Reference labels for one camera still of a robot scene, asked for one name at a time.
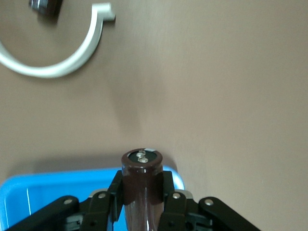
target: beige surface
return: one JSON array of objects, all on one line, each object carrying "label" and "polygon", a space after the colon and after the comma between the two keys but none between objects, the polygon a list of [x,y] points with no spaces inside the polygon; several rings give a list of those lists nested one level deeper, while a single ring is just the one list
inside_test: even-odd
[{"label": "beige surface", "polygon": [[[64,0],[49,24],[1,0],[0,40],[29,65],[57,63],[84,39],[92,3]],[[154,147],[195,200],[216,196],[262,230],[307,230],[307,1],[111,3],[115,25],[73,74],[0,65],[0,182]]]}]

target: white plastic hook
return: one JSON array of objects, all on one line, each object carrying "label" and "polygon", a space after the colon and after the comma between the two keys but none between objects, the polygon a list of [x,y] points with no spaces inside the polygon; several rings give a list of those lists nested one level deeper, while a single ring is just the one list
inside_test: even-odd
[{"label": "white plastic hook", "polygon": [[16,60],[0,41],[0,63],[7,68],[27,76],[39,78],[56,78],[65,76],[80,68],[95,51],[103,30],[103,21],[113,21],[115,14],[110,3],[92,5],[92,17],[89,31],[81,46],[70,57],[58,64],[46,67],[27,66]]}]

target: blue plastic container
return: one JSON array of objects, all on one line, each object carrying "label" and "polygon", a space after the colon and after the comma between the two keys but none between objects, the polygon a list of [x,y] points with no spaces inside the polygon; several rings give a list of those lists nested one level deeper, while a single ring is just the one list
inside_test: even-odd
[{"label": "blue plastic container", "polygon": [[[0,231],[4,231],[47,204],[65,195],[75,196],[80,202],[97,189],[109,187],[119,168],[85,170],[17,176],[8,179],[0,188]],[[172,171],[176,189],[184,189],[179,174]],[[115,231],[127,231],[124,209]]]}]

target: dark brown object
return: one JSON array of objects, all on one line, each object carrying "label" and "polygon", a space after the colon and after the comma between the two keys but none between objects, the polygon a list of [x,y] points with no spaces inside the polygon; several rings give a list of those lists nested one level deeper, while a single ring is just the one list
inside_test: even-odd
[{"label": "dark brown object", "polygon": [[135,149],[122,156],[128,231],[157,230],[164,209],[162,160],[162,155],[151,149]]},{"label": "dark brown object", "polygon": [[29,6],[46,16],[57,16],[63,0],[30,0]]}]

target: metal bolt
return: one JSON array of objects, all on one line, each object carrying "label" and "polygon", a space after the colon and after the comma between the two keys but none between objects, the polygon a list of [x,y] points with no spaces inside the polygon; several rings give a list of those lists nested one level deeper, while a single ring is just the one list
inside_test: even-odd
[{"label": "metal bolt", "polygon": [[208,205],[208,206],[211,206],[211,205],[214,204],[214,202],[213,202],[211,199],[206,199],[206,200],[204,201],[204,203],[205,203],[206,205]]},{"label": "metal bolt", "polygon": [[142,157],[139,157],[139,158],[138,158],[138,161],[139,161],[140,163],[147,163],[147,162],[149,161],[149,159],[148,159],[148,158],[145,158],[144,156],[142,156]]},{"label": "metal bolt", "polygon": [[72,201],[73,201],[72,199],[67,199],[63,202],[63,204],[68,205],[68,204],[72,203]]},{"label": "metal bolt", "polygon": [[98,198],[102,199],[102,198],[104,198],[105,196],[106,196],[105,193],[101,193],[101,194],[98,195]]},{"label": "metal bolt", "polygon": [[172,197],[173,197],[174,199],[179,199],[179,198],[181,197],[181,195],[180,195],[179,193],[175,192],[175,193],[172,195]]},{"label": "metal bolt", "polygon": [[142,156],[145,156],[145,151],[139,151],[137,154],[136,154],[137,157],[142,157]]}]

